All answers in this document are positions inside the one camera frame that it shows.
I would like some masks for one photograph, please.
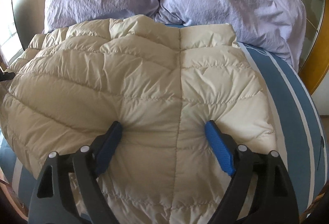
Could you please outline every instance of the mattress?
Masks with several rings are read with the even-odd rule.
[[[280,155],[288,169],[302,213],[328,179],[328,145],[319,114],[297,73],[266,50],[239,43],[252,68],[264,79]],[[36,183],[0,134],[0,167],[29,206]]]

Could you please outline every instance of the beige puffer jacket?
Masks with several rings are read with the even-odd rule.
[[[276,148],[266,93],[228,24],[84,22],[36,35],[11,70],[1,128],[35,177],[49,152],[75,152],[122,123],[99,179],[121,224],[207,223],[230,181],[204,135],[208,120],[253,151]],[[83,211],[77,189],[75,198]]]

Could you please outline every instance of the vertical seam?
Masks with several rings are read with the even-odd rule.
[[[182,63],[181,63],[181,30],[179,30],[179,78],[181,82],[181,112],[179,115],[179,122],[178,122],[178,128],[177,128],[177,136],[176,136],[176,146],[175,146],[175,169],[174,169],[174,181],[173,181],[173,187],[172,187],[172,201],[171,201],[171,207],[170,207],[170,215],[168,218],[168,224],[170,224],[170,218],[171,218],[171,213],[172,210],[174,209],[173,204],[174,204],[174,196],[175,196],[175,183],[176,183],[176,169],[177,169],[177,144],[178,144],[178,136],[179,136],[179,130],[181,126],[181,121],[182,121],[182,110],[183,110],[183,86],[182,86]]]

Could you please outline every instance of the quilted jacket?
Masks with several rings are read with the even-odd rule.
[[[276,148],[266,92],[229,24],[83,22],[36,35],[10,70],[1,128],[35,177],[49,152],[75,152],[121,122],[98,180],[121,224],[208,222],[230,181],[206,140],[208,120],[253,151]],[[73,178],[72,188],[84,212]]]

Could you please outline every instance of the silver screw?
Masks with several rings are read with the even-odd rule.
[[[245,151],[248,149],[247,146],[245,146],[245,145],[239,145],[237,148],[238,148],[239,151],[241,151],[241,152],[245,152]]]
[[[88,152],[88,151],[89,151],[89,146],[88,146],[88,145],[82,146],[82,147],[80,148],[80,151],[83,152],[83,153]]]
[[[49,158],[54,158],[57,155],[56,152],[51,152],[48,156]]]
[[[279,157],[279,153],[277,151],[271,151],[271,156]]]

